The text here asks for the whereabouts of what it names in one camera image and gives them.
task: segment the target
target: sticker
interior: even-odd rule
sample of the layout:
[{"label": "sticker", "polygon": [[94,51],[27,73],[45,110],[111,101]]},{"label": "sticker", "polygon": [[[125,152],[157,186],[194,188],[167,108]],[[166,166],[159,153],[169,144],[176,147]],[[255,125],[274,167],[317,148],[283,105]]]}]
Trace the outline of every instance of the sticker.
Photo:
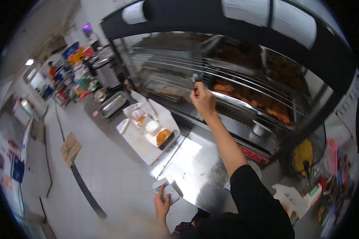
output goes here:
[{"label": "sticker", "polygon": [[136,24],[148,21],[146,20],[144,11],[142,10],[144,2],[145,1],[137,2],[124,8],[122,11],[122,18],[127,24]]},{"label": "sticker", "polygon": [[312,16],[282,0],[274,0],[273,15],[273,30],[311,49],[317,36],[317,24]]},{"label": "sticker", "polygon": [[270,0],[222,0],[222,10],[227,18],[267,26]]}]

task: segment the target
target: white tile floor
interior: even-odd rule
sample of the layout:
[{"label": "white tile floor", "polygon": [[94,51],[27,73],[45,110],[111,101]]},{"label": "white tile floor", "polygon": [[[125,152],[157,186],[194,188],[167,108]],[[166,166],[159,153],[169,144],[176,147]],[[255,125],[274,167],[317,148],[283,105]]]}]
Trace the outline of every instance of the white tile floor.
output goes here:
[{"label": "white tile floor", "polygon": [[[48,198],[42,201],[49,224],[59,239],[106,238],[99,217],[62,159],[63,139],[55,105],[52,100],[48,100],[48,104],[45,125],[53,186]],[[80,104],[70,103],[65,110],[57,106],[57,111],[64,136],[72,132],[82,145],[75,164],[87,188],[108,215],[106,221],[124,220],[125,213],[132,211],[154,218],[152,184],[155,179],[111,142]],[[180,222],[190,221],[196,212],[194,205],[181,198],[167,215],[170,231]]]}]

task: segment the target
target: bowl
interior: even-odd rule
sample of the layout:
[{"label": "bowl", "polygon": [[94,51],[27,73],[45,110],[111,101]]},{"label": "bowl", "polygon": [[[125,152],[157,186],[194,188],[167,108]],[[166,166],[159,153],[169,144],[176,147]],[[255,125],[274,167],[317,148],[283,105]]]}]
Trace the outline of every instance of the bowl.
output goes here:
[{"label": "bowl", "polygon": [[95,96],[93,97],[94,101],[102,103],[106,99],[106,88],[101,88],[96,91]]}]

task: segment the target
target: kitchen counter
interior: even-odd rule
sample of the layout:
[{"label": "kitchen counter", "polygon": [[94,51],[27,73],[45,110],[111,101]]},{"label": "kitchen counter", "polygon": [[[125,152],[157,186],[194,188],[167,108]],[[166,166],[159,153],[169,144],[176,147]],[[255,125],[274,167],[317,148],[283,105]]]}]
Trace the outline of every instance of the kitchen counter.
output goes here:
[{"label": "kitchen counter", "polygon": [[[93,122],[130,160],[152,177],[166,177],[184,199],[208,212],[236,212],[230,192],[224,188],[229,177],[213,139],[205,138],[179,125],[181,136],[158,161],[149,166],[116,129],[116,126],[126,118],[122,109],[136,101],[129,98],[128,102],[109,118],[102,118],[99,114],[93,116],[93,112],[99,109],[101,103],[94,102],[91,95],[84,100],[84,110]],[[271,186],[283,178],[280,165],[275,162],[261,172],[262,183],[271,193],[275,193]]]}]

